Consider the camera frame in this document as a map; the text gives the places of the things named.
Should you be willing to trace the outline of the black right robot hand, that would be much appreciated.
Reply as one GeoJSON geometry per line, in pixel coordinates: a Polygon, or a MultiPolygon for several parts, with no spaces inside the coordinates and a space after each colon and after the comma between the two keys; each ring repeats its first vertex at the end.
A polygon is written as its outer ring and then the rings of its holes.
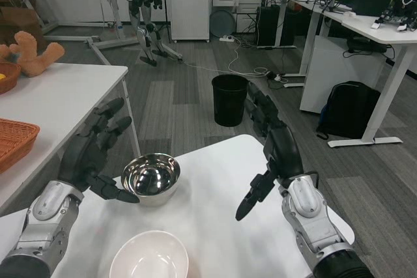
{"type": "Polygon", "coordinates": [[[258,202],[266,199],[275,182],[287,189],[294,177],[304,174],[302,158],[293,133],[279,118],[279,110],[271,97],[249,82],[248,98],[244,106],[253,121],[256,134],[265,138],[263,153],[267,160],[267,170],[264,174],[257,174],[250,182],[250,190],[235,214],[238,221],[245,218],[258,202]]]}

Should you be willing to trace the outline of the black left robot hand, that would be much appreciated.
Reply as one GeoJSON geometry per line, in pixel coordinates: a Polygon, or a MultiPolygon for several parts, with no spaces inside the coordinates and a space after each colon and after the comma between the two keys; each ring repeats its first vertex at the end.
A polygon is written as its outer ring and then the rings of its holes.
{"type": "Polygon", "coordinates": [[[58,179],[81,192],[89,189],[105,200],[138,203],[137,196],[118,188],[114,179],[101,174],[108,162],[108,150],[132,123],[132,118],[126,116],[109,124],[123,106],[124,99],[116,98],[92,110],[63,154],[58,179]]]}

